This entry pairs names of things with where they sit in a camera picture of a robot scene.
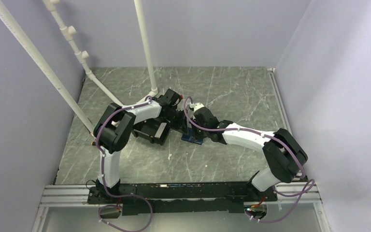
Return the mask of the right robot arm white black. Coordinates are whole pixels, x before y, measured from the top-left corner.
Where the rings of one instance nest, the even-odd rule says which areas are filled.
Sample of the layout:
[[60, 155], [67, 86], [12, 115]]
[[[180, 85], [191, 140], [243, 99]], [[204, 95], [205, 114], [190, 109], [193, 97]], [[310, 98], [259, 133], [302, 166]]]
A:
[[198, 139], [207, 137], [213, 142], [238, 145], [265, 156], [268, 166], [254, 174], [248, 182], [247, 195], [251, 200], [260, 200], [266, 190], [278, 183], [290, 183], [294, 178], [305, 176], [303, 166], [308, 156], [288, 130], [259, 131], [229, 120], [218, 121], [204, 106], [195, 105], [191, 112], [193, 115], [189, 116], [188, 110], [184, 110]]

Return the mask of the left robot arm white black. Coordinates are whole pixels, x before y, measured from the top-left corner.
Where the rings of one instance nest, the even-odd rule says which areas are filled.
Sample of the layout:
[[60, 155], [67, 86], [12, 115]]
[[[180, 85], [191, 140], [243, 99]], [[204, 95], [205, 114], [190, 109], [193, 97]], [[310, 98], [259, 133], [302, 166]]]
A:
[[100, 173], [95, 182], [100, 196], [113, 203], [119, 198], [119, 161], [131, 134], [164, 144], [169, 130], [188, 135], [184, 112], [177, 109], [183, 97], [172, 89], [159, 97], [147, 96], [137, 105], [108, 105], [93, 134], [100, 151]]

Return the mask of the blue leather card holder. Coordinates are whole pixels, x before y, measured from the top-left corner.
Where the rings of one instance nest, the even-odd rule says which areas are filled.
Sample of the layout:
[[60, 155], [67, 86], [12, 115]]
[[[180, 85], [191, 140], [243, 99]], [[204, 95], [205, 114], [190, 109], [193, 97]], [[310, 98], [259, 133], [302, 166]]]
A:
[[204, 134], [201, 132], [201, 130], [192, 127], [188, 127], [188, 130], [189, 135], [188, 136], [182, 135], [181, 140], [191, 144], [202, 145]]

